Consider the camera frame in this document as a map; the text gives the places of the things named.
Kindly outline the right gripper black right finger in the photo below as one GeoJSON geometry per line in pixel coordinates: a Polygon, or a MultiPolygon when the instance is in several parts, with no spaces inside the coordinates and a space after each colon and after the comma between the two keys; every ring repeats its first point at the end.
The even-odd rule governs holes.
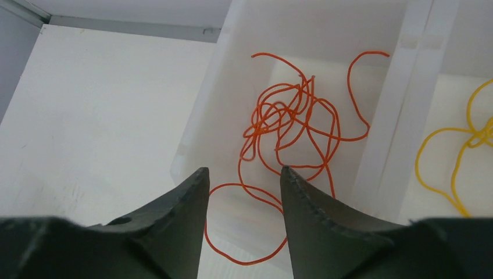
{"type": "Polygon", "coordinates": [[[427,218],[406,226],[362,213],[292,168],[280,176],[295,278],[491,278],[491,218],[427,218]]]}

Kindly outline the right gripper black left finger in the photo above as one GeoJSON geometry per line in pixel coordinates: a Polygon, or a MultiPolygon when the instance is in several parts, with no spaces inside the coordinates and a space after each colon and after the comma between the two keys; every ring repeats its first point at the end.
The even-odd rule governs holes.
{"type": "Polygon", "coordinates": [[[1,218],[2,278],[196,278],[209,202],[201,167],[108,224],[55,216],[1,218]]]}

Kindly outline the white three-compartment tray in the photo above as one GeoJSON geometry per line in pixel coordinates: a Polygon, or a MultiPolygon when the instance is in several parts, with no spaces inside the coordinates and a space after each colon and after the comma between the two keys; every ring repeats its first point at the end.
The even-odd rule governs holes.
{"type": "Polygon", "coordinates": [[[204,247],[292,269],[280,175],[407,225],[492,216],[491,1],[232,1],[173,160],[204,247]]]}

